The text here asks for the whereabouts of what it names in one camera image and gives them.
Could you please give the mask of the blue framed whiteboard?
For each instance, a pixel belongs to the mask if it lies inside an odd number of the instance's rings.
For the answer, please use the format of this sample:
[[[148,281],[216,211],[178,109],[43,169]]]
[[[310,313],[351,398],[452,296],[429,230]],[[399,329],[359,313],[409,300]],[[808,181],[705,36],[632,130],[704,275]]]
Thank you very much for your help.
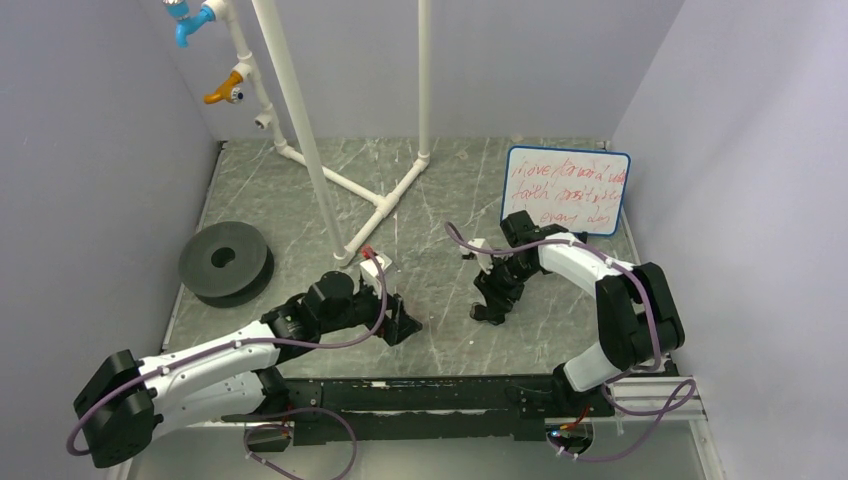
[[[609,237],[618,230],[631,157],[623,152],[516,145],[506,158],[501,218]]]

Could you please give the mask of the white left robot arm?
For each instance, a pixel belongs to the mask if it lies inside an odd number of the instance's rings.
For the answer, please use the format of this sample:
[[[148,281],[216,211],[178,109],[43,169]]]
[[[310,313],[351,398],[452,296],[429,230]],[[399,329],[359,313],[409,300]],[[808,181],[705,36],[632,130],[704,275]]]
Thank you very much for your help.
[[[142,452],[153,440],[214,417],[279,417],[287,391],[277,366],[314,350],[336,331],[366,333],[394,346],[423,325],[403,298],[386,294],[380,280],[353,280],[330,271],[233,333],[192,348],[137,359],[125,349],[109,355],[73,401],[78,421],[66,440],[72,456],[90,456],[109,468]]]

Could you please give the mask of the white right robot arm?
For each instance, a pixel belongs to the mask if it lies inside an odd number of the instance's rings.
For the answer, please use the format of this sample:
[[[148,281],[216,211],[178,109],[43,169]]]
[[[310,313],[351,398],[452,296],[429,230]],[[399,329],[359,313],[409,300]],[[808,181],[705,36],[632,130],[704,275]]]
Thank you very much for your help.
[[[500,228],[509,244],[505,250],[484,239],[460,244],[461,255],[480,266],[474,285],[484,301],[473,306],[473,319],[503,323],[536,274],[557,274],[595,301],[597,340],[555,370],[559,381],[551,401],[560,413],[578,413],[590,391],[606,382],[661,367],[663,355],[684,344],[682,321],[659,265],[615,259],[562,225],[535,224],[526,211],[508,215]]]

